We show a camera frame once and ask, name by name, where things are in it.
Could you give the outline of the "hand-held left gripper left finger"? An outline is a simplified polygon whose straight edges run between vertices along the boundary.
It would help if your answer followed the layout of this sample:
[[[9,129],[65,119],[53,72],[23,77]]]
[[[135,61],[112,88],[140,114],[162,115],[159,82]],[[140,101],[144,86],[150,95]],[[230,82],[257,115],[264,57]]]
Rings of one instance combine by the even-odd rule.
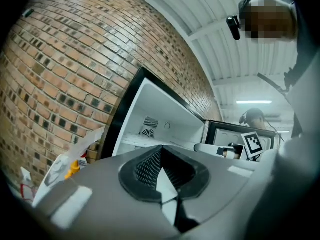
[[[87,165],[35,207],[71,240],[153,240],[180,235],[162,212],[158,145]]]

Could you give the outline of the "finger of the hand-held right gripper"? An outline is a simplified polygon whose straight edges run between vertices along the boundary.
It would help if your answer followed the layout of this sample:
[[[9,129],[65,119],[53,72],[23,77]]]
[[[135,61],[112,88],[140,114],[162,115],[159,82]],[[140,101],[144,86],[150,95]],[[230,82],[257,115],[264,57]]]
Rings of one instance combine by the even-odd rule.
[[[211,156],[226,156],[227,151],[225,148],[216,146],[216,145],[210,145],[210,144],[203,144],[203,143],[198,143],[194,146],[194,151],[195,152],[200,152],[200,153],[206,153]]]

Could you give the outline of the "white printed plastic package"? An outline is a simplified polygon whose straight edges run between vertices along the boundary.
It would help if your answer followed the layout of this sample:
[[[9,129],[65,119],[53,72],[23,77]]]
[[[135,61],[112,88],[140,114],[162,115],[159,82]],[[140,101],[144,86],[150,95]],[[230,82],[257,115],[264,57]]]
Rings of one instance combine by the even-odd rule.
[[[72,163],[80,161],[80,169],[87,165],[87,162],[85,162],[82,157],[86,154],[88,148],[92,144],[102,138],[104,131],[105,127],[101,127],[88,133],[67,152],[56,158],[37,190],[32,203],[33,208],[36,208],[40,204],[41,200],[53,189],[55,185],[64,181],[65,177],[70,175]]]

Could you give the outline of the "black mini fridge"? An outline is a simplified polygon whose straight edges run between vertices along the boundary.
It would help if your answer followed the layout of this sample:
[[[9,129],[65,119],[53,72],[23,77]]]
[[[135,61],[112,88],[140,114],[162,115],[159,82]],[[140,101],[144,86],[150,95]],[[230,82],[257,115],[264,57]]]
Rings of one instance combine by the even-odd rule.
[[[205,122],[178,94],[141,67],[103,134],[98,157],[106,159],[149,147],[121,143],[124,134],[201,143]]]

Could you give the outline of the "ceiling light tube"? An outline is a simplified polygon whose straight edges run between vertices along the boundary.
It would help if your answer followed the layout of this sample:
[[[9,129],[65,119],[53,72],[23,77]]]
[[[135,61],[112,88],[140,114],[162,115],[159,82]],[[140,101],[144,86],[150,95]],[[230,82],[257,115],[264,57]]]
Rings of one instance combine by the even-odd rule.
[[[237,100],[237,105],[269,105],[272,100]]]

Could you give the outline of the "white wall plug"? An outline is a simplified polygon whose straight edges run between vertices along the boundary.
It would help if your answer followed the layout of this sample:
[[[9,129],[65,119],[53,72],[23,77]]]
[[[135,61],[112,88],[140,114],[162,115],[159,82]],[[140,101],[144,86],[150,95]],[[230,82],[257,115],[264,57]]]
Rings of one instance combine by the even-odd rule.
[[[20,171],[22,175],[22,184],[31,185],[33,183],[31,173],[22,166],[20,167]]]

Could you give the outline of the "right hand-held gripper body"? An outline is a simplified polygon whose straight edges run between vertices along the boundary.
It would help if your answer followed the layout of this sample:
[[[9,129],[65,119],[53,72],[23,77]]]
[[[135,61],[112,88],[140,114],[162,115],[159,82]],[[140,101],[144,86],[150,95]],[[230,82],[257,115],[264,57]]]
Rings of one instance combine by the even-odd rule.
[[[233,160],[253,161],[264,152],[256,132],[217,131],[216,145],[223,147],[225,158]]]

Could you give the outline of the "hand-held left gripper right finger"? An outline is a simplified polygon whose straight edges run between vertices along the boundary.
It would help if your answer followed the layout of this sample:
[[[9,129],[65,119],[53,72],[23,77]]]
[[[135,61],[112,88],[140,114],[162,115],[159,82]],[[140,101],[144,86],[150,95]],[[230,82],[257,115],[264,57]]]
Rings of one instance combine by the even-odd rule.
[[[258,163],[176,146],[162,150],[162,213],[174,225],[200,225],[221,212]]]

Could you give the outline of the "person's black shirt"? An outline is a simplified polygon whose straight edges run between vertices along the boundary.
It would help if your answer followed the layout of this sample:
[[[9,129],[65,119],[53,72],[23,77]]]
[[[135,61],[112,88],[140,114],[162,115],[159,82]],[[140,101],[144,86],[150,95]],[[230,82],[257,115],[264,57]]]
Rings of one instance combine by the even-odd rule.
[[[313,25],[312,20],[303,15],[303,11],[295,2],[290,4],[290,8],[297,20],[297,59],[295,66],[284,74],[284,84],[287,90],[302,77],[320,49],[320,32]]]

